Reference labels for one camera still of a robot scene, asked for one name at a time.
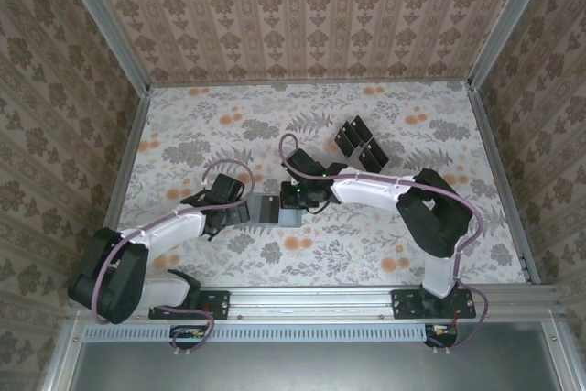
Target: gray panel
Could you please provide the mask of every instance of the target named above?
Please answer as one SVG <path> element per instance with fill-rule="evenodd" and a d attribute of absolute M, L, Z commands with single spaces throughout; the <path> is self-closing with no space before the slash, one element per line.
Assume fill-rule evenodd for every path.
<path fill-rule="evenodd" d="M 465 348 L 422 343 L 210 343 L 174 355 L 163 343 L 85 344 L 74 390 L 558 390 L 536 324 L 486 324 Z"/>

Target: wall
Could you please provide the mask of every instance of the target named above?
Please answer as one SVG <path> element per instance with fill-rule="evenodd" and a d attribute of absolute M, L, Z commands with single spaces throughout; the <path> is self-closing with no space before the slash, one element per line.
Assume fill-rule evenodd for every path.
<path fill-rule="evenodd" d="M 151 83 L 464 78 L 505 0 L 107 0 Z"/>
<path fill-rule="evenodd" d="M 32 389 L 137 97 L 81 0 L 0 0 L 0 389 Z"/>
<path fill-rule="evenodd" d="M 586 353 L 586 0 L 531 0 L 483 84 L 541 276 Z"/>

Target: cable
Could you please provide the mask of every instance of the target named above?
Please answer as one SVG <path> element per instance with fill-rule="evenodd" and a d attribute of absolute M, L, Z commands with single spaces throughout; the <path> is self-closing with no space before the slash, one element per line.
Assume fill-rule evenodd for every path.
<path fill-rule="evenodd" d="M 205 170 L 205 172 L 203 173 L 201 180 L 205 180 L 205 177 L 208 175 L 210 170 L 212 168 L 214 168 L 215 166 L 222 164 L 222 163 L 231 163 L 231 164 L 236 164 L 236 165 L 240 165 L 241 167 L 243 167 L 250 175 L 250 190 L 246 193 L 246 195 L 241 200 L 233 201 L 232 203 L 225 203 L 224 205 L 198 206 L 198 207 L 186 208 L 183 210 L 170 212 L 169 214 L 166 214 L 163 217 L 160 217 L 160 218 L 154 220 L 153 222 L 146 224 L 145 226 L 138 227 L 136 229 L 136 231 L 134 231 L 133 233 L 130 233 L 129 235 L 124 237 L 120 242 L 118 242 L 118 244 L 116 246 L 114 246 L 114 248 L 112 249 L 110 254 L 108 254 L 108 256 L 105 258 L 103 265 L 100 268 L 100 272 L 98 274 L 98 277 L 95 280 L 95 285 L 93 287 L 92 304 L 91 304 L 90 309 L 92 311 L 93 318 L 95 319 L 95 321 L 98 324 L 104 325 L 104 324 L 108 323 L 107 320 L 103 320 L 100 317 L 100 315 L 98 314 L 98 297 L 100 296 L 100 289 L 102 288 L 103 278 L 105 277 L 106 271 L 108 270 L 108 267 L 110 267 L 110 265 L 114 261 L 116 255 L 118 255 L 120 250 L 126 244 L 128 244 L 133 238 L 136 238 L 139 235 L 147 233 L 151 229 L 156 228 L 157 226 L 159 226 L 163 223 L 166 223 L 172 219 L 175 219 L 177 217 L 181 217 L 183 215 L 194 214 L 196 212 L 201 212 L 201 211 L 206 211 L 206 210 L 224 210 L 224 209 L 228 209 L 228 208 L 233 208 L 235 206 L 242 205 L 243 203 L 246 203 L 248 201 L 248 199 L 250 199 L 250 196 L 252 195 L 253 191 L 255 190 L 255 175 L 253 174 L 253 171 L 245 163 L 240 162 L 239 160 L 219 159 L 219 160 L 212 162 L 210 164 L 210 166 L 208 166 L 207 169 Z"/>
<path fill-rule="evenodd" d="M 201 340 L 197 343 L 197 345 L 195 345 L 193 348 L 190 348 L 188 350 L 183 350 L 177 346 L 177 338 L 180 334 L 185 333 L 187 331 L 192 331 L 193 329 L 183 328 L 183 329 L 176 330 L 175 334 L 173 334 L 173 340 L 171 341 L 171 346 L 175 349 L 175 353 L 178 353 L 179 350 L 183 350 L 184 352 L 195 352 L 196 350 L 199 350 L 208 341 L 208 339 L 210 339 L 210 336 L 212 336 L 212 331 L 215 326 L 215 319 L 213 318 L 212 314 L 209 311 L 196 310 L 196 309 L 192 309 L 192 310 L 176 309 L 174 307 L 168 307 L 168 306 L 158 306 L 157 309 L 161 309 L 164 311 L 170 311 L 172 313 L 186 313 L 186 314 L 189 313 L 189 314 L 193 314 L 193 315 L 201 315 L 201 316 L 204 316 L 205 318 L 207 318 L 208 321 L 210 322 L 208 330 L 203 335 L 203 338 L 201 338 Z"/>
<path fill-rule="evenodd" d="M 305 211 L 309 212 L 310 214 L 316 215 L 316 214 L 319 214 L 320 212 L 323 212 L 323 210 L 325 210 L 328 206 L 330 206 L 330 202 L 326 201 L 325 204 L 315 212 L 311 212 L 309 210 L 309 208 L 306 208 Z"/>
<path fill-rule="evenodd" d="M 287 166 L 287 168 L 293 170 L 296 174 L 298 174 L 302 178 L 309 179 L 309 180 L 361 179 L 361 180 L 371 180 L 371 181 L 376 181 L 376 182 L 392 183 L 397 186 L 398 185 L 405 185 L 405 186 L 409 186 L 409 187 L 413 187 L 413 188 L 418 188 L 420 190 L 435 192 L 437 194 L 441 194 L 442 196 L 449 197 L 449 198 L 461 203 L 462 205 L 464 205 L 466 208 L 468 208 L 472 212 L 472 215 L 476 219 L 477 228 L 476 228 L 476 231 L 474 231 L 474 233 L 470 237 L 468 237 L 466 240 L 464 240 L 464 242 L 460 246 L 458 246 L 458 248 L 456 249 L 456 257 L 454 259 L 454 270 L 452 272 L 452 275 L 453 275 L 453 279 L 456 281 L 456 283 L 459 283 L 464 288 L 467 288 L 471 292 L 476 293 L 477 295 L 479 295 L 483 299 L 484 310 L 483 310 L 483 314 L 481 315 L 480 319 L 478 320 L 478 324 L 477 324 L 476 328 L 474 329 L 474 331 L 472 332 L 472 334 L 468 338 L 466 338 L 464 341 L 453 345 L 450 348 L 450 350 L 456 350 L 456 349 L 462 347 L 463 345 L 465 345 L 466 343 L 468 343 L 468 341 L 476 334 L 476 332 L 483 325 L 484 319 L 486 318 L 486 314 L 488 313 L 488 298 L 477 288 L 471 288 L 470 286 L 462 283 L 460 281 L 460 276 L 459 276 L 461 251 L 466 246 L 473 243 L 473 241 L 476 240 L 480 236 L 480 234 L 483 233 L 484 221 L 483 221 L 483 217 L 482 217 L 480 211 L 478 211 L 478 208 L 476 208 L 469 201 L 467 201 L 466 199 L 464 199 L 463 197 L 459 196 L 458 194 L 456 194 L 454 192 L 443 190 L 442 188 L 432 187 L 430 185 L 424 185 L 422 183 L 413 182 L 411 180 L 402 180 L 402 179 L 398 179 L 398 178 L 391 178 L 390 176 L 377 176 L 377 175 L 373 175 L 373 174 L 361 174 L 360 172 L 356 172 L 354 174 L 351 174 L 351 173 L 339 174 L 337 176 L 327 176 L 327 177 L 312 176 L 310 174 L 306 174 L 302 171 L 299 171 L 298 169 L 295 169 L 295 167 L 291 167 L 291 164 L 289 164 L 289 162 L 287 161 L 287 158 L 285 156 L 285 151 L 283 150 L 283 143 L 285 142 L 285 140 L 288 137 L 293 139 L 293 141 L 295 142 L 295 149 L 297 150 L 299 148 L 299 141 L 298 141 L 297 137 L 295 135 L 293 135 L 292 133 L 285 133 L 284 135 L 281 136 L 281 138 L 278 141 L 278 154 L 281 156 L 281 161 L 283 162 L 283 164 L 285 164 Z"/>

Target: black object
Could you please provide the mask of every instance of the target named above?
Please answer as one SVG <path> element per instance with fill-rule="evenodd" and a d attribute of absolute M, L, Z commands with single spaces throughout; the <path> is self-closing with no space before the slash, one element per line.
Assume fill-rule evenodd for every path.
<path fill-rule="evenodd" d="M 441 331 L 441 334 L 436 332 L 437 327 L 446 327 Z M 433 341 L 439 342 L 441 345 L 427 339 L 423 343 L 425 343 L 428 347 L 451 347 L 456 340 L 458 339 L 458 329 L 455 325 L 446 325 L 446 326 L 438 326 L 438 325 L 430 325 L 426 324 L 425 326 L 425 334 L 428 338 L 432 338 Z"/>
<path fill-rule="evenodd" d="M 106 257 L 122 240 L 121 234 L 102 228 L 90 239 L 77 272 L 71 279 L 68 296 L 88 309 L 98 273 Z M 119 324 L 135 311 L 143 292 L 148 250 L 142 244 L 128 243 L 114 259 L 117 268 L 109 267 L 98 296 L 97 311 L 112 324 Z"/>
<path fill-rule="evenodd" d="M 278 196 L 262 196 L 260 201 L 260 223 L 277 224 L 279 213 Z"/>
<path fill-rule="evenodd" d="M 443 299 L 427 292 L 423 286 L 393 290 L 391 299 L 396 320 L 476 318 L 471 291 L 458 288 L 458 285 Z"/>
<path fill-rule="evenodd" d="M 363 142 L 368 142 L 373 137 L 373 132 L 368 129 L 360 116 L 356 116 L 350 125 Z"/>
<path fill-rule="evenodd" d="M 201 283 L 194 277 L 190 277 L 178 270 L 169 270 L 171 274 L 183 278 L 190 285 L 190 290 L 181 303 L 173 309 L 181 310 L 205 310 L 215 320 L 227 320 L 230 311 L 230 292 L 228 290 L 201 290 Z M 197 320 L 201 315 L 195 313 L 173 313 L 161 310 L 157 307 L 148 311 L 151 320 Z"/>
<path fill-rule="evenodd" d="M 183 199 L 181 203 L 197 206 L 223 205 L 240 200 L 244 192 L 244 184 L 240 180 L 220 173 L 209 190 L 202 190 L 197 194 Z M 203 234 L 211 241 L 222 229 L 232 224 L 245 223 L 250 220 L 250 213 L 246 203 L 224 210 L 204 210 L 205 225 Z"/>
<path fill-rule="evenodd" d="M 353 145 L 352 141 L 348 138 L 348 136 L 340 129 L 338 134 L 336 135 L 334 142 L 340 148 L 341 152 L 346 156 L 350 157 L 356 146 Z"/>
<path fill-rule="evenodd" d="M 364 151 L 370 151 L 372 153 L 374 160 L 376 160 L 376 163 L 381 169 L 388 163 L 388 156 L 378 142 L 376 142 L 376 139 L 372 138 L 366 144 Z"/>
<path fill-rule="evenodd" d="M 334 140 L 346 157 L 363 147 L 358 160 L 368 172 L 380 173 L 389 161 L 388 155 L 360 116 L 356 116 L 351 123 L 345 122 Z"/>
<path fill-rule="evenodd" d="M 456 191 L 436 171 L 424 168 L 414 181 L 446 191 Z M 432 209 L 424 201 L 433 201 Z M 450 258 L 458 240 L 468 231 L 472 212 L 452 198 L 411 188 L 399 196 L 396 207 L 418 246 L 437 258 Z"/>
<path fill-rule="evenodd" d="M 358 160 L 360 160 L 360 163 L 363 164 L 364 169 L 370 173 L 380 173 L 383 169 L 378 164 L 370 150 L 367 148 L 363 150 L 363 152 L 358 157 Z"/>
<path fill-rule="evenodd" d="M 287 161 L 295 170 L 311 176 L 335 176 L 347 167 L 345 164 L 334 162 L 328 168 L 325 168 L 320 162 L 313 160 L 302 148 L 298 148 L 291 153 Z M 317 208 L 320 203 L 326 201 L 340 203 L 331 192 L 333 179 L 304 179 L 285 164 L 281 165 L 298 182 L 295 185 L 290 182 L 281 182 L 281 192 L 279 194 L 281 208 L 307 210 L 308 208 Z"/>
<path fill-rule="evenodd" d="M 173 325 L 168 330 L 168 337 L 170 340 L 173 340 L 173 337 L 177 334 L 177 338 L 175 339 L 177 348 L 191 350 L 200 343 L 201 338 L 207 330 L 207 325 Z"/>
<path fill-rule="evenodd" d="M 323 206 L 321 208 L 319 208 L 317 211 L 315 211 L 315 212 L 311 212 L 310 210 L 306 210 L 306 211 L 309 212 L 310 214 L 317 215 L 317 214 L 323 212 L 328 206 L 330 206 L 330 202 L 326 201 L 323 204 Z"/>

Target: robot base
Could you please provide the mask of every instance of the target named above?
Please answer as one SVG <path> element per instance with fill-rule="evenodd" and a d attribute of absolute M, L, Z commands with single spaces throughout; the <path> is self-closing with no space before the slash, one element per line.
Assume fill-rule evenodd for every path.
<path fill-rule="evenodd" d="M 396 320 L 476 318 L 470 290 L 454 286 L 446 298 L 419 289 L 393 290 L 393 315 Z"/>

